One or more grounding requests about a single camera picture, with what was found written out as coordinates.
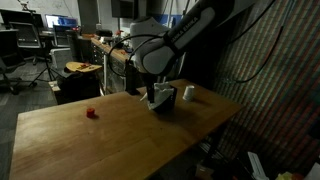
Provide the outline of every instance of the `small object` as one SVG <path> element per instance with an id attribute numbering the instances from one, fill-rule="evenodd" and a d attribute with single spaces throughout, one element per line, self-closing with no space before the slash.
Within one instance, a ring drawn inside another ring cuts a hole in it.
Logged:
<path id="1" fill-rule="evenodd" d="M 186 86 L 186 90 L 184 91 L 182 98 L 185 101 L 191 101 L 193 99 L 193 95 L 194 95 L 194 86 L 193 85 Z"/>
<path id="2" fill-rule="evenodd" d="M 87 109 L 87 117 L 88 117 L 88 118 L 94 118 L 94 117 L 95 117 L 94 111 L 95 111 L 94 108 L 88 108 L 88 109 Z"/>

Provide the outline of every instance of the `tripod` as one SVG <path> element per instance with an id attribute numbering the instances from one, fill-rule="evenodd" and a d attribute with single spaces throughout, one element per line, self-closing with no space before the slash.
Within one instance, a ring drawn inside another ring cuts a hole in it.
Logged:
<path id="1" fill-rule="evenodd" d="M 29 9 L 29 8 L 27 7 L 29 1 L 27 1 L 27 2 L 21 2 L 20 0 L 18 0 L 18 2 L 21 4 L 22 10 L 23 10 L 23 11 L 28 11 L 28 12 L 30 13 L 31 17 L 32 17 L 32 24 L 34 25 L 34 27 L 35 27 L 35 29 L 36 29 L 37 36 L 39 37 L 40 49 L 42 50 L 42 55 L 43 55 L 44 61 L 45 61 L 45 63 L 46 63 L 46 68 L 40 72 L 40 74 L 30 83 L 29 86 L 35 86 L 35 85 L 37 84 L 35 81 L 37 81 L 37 80 L 48 82 L 47 80 L 39 79 L 40 76 L 41 76 L 45 71 L 48 71 L 50 81 L 55 80 L 56 78 L 55 78 L 55 76 L 53 75 L 52 72 L 56 73 L 57 75 L 59 75 L 59 73 L 49 67 L 49 63 L 48 63 L 47 56 L 46 56 L 46 51 L 45 51 L 45 48 L 43 47 L 43 44 L 42 44 L 42 41 L 41 41 L 41 38 L 40 38 L 39 28 L 38 28 L 38 26 L 37 26 L 36 18 L 35 18 L 35 16 L 34 16 L 34 13 L 35 13 L 36 11 L 35 11 L 35 10 L 31 10 L 31 9 Z"/>

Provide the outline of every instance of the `white cup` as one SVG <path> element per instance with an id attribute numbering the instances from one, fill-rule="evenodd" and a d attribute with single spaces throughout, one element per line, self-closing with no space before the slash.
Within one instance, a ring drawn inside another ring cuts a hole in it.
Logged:
<path id="1" fill-rule="evenodd" d="M 188 85 L 186 86 L 186 90 L 184 91 L 182 99 L 185 101 L 191 101 L 193 99 L 194 95 L 194 86 L 193 85 Z"/>

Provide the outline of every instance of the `monitor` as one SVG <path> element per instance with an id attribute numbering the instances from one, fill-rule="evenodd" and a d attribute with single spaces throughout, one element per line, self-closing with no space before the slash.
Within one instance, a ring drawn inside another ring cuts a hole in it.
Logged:
<path id="1" fill-rule="evenodd" d="M 46 14 L 46 21 L 48 28 L 53 28 L 53 25 L 77 27 L 78 22 L 76 18 L 70 18 L 61 15 L 49 15 Z"/>
<path id="2" fill-rule="evenodd" d="M 132 18 L 138 16 L 137 0 L 111 0 L 112 17 Z"/>
<path id="3" fill-rule="evenodd" d="M 38 28 L 43 28 L 43 21 L 41 14 L 33 14 L 35 17 L 35 22 L 33 21 L 31 14 L 29 12 L 21 11 L 11 11 L 0 9 L 0 14 L 2 16 L 3 23 L 6 27 L 10 27 L 9 22 L 21 22 L 21 23 L 30 23 L 34 24 Z"/>

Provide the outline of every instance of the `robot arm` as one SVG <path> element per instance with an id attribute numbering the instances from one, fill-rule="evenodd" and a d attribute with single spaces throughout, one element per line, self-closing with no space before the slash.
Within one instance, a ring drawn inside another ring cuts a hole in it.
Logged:
<path id="1" fill-rule="evenodd" d="M 134 66 L 142 73 L 147 86 L 149 102 L 154 102 L 153 83 L 157 76 L 166 76 L 176 60 L 189 50 L 194 42 L 202 40 L 212 28 L 219 26 L 253 2 L 254 0 L 199 0 L 181 22 L 170 30 L 159 25 L 153 18 L 144 18 L 132 23 L 131 35 L 147 33 L 162 36 L 145 43 L 137 50 L 134 61 Z M 133 49 L 145 40 L 147 38 L 133 39 Z"/>

